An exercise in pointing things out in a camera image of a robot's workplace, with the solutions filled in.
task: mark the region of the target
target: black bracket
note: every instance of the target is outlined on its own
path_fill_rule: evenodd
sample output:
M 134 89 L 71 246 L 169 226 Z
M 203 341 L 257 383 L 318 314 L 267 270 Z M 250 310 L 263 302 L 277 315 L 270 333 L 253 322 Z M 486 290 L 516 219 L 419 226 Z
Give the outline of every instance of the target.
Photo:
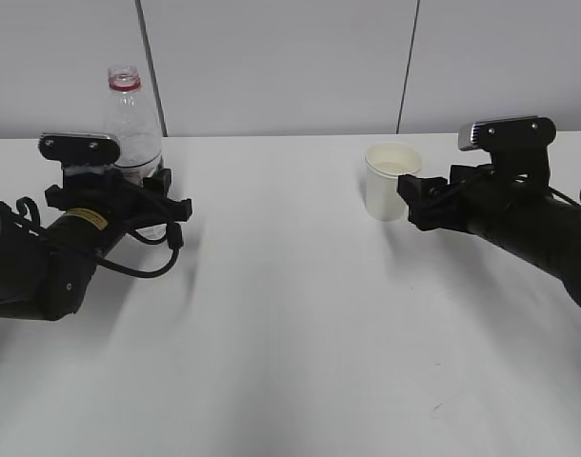
M 490 153 L 495 175 L 504 180 L 523 176 L 534 190 L 547 190 L 551 171 L 547 146 L 557 130 L 547 117 L 480 121 L 465 126 L 458 136 L 461 150 Z

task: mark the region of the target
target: black robotic arm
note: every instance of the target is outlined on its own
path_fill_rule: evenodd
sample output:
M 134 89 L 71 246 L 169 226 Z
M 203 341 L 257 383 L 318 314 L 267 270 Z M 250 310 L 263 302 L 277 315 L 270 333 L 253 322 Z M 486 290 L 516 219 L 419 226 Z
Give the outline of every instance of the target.
M 398 191 L 419 229 L 475 234 L 562 280 L 581 307 L 581 205 L 549 187 L 555 134 L 535 116 L 472 124 L 459 148 L 484 149 L 491 164 L 453 165 L 449 182 L 404 175 Z

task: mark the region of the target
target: cup rim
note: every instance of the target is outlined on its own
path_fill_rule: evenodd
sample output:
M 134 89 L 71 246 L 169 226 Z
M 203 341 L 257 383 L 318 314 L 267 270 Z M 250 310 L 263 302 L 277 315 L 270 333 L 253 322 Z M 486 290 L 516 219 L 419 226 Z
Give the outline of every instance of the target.
M 384 145 L 396 145 L 396 146 L 402 146 L 403 148 L 410 149 L 417 156 L 417 159 L 419 161 L 419 166 L 416 169 L 410 169 L 409 171 L 407 171 L 405 173 L 400 173 L 400 174 L 399 173 L 390 173 L 388 171 L 382 171 L 380 169 L 377 169 L 375 167 L 375 165 L 372 164 L 371 161 L 369 160 L 369 151 L 372 150 L 373 148 L 377 148 L 378 146 L 384 146 Z M 404 174 L 416 173 L 417 171 L 419 171 L 422 168 L 422 158 L 420 157 L 420 154 L 417 152 L 417 150 L 415 150 L 415 148 L 413 146 L 408 145 L 407 143 L 401 143 L 400 141 L 386 141 L 386 142 L 377 143 L 376 145 L 371 146 L 369 149 L 367 149 L 367 152 L 365 153 L 365 162 L 367 163 L 367 167 L 371 171 L 373 171 L 375 174 L 378 174 L 379 176 L 382 176 L 384 178 L 398 178 L 399 176 L 403 176 Z

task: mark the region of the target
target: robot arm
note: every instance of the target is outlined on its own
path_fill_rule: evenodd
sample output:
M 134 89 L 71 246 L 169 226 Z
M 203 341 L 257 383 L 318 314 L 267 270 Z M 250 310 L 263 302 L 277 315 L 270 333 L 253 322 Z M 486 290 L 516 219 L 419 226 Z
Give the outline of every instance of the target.
M 581 307 L 581 205 L 549 187 L 555 133 L 538 117 L 473 124 L 460 132 L 459 147 L 484 149 L 491 164 L 454 165 L 449 182 L 404 175 L 398 191 L 419 229 L 477 235 L 562 280 Z
M 143 187 L 127 182 L 112 166 L 119 146 L 106 135 L 44 134 L 39 148 L 62 164 L 63 187 L 51 186 L 45 195 L 64 214 L 42 228 L 30 199 L 18 201 L 19 214 L 0 202 L 0 317 L 54 321 L 77 312 L 99 265 L 140 278 L 172 268 L 183 246 L 178 222 L 189 220 L 191 201 L 167 198 L 169 169 Z M 166 236 L 149 244 L 168 243 L 164 267 L 139 271 L 105 259 L 126 233 L 140 240 L 137 229 L 159 224 L 166 224 Z

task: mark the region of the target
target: table surface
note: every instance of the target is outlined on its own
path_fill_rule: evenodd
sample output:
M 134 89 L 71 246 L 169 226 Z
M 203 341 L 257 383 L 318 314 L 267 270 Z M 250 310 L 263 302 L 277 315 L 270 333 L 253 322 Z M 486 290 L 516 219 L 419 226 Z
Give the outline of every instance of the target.
M 363 156 L 390 139 L 422 176 L 489 161 L 447 134 L 166 139 L 195 211 L 177 267 L 99 269 L 78 314 L 0 319 L 0 457 L 581 456 L 581 309 L 476 237 L 371 219 Z M 581 132 L 551 169 L 576 195 Z M 0 140 L 1 200 L 49 223 L 59 182 L 36 141 Z

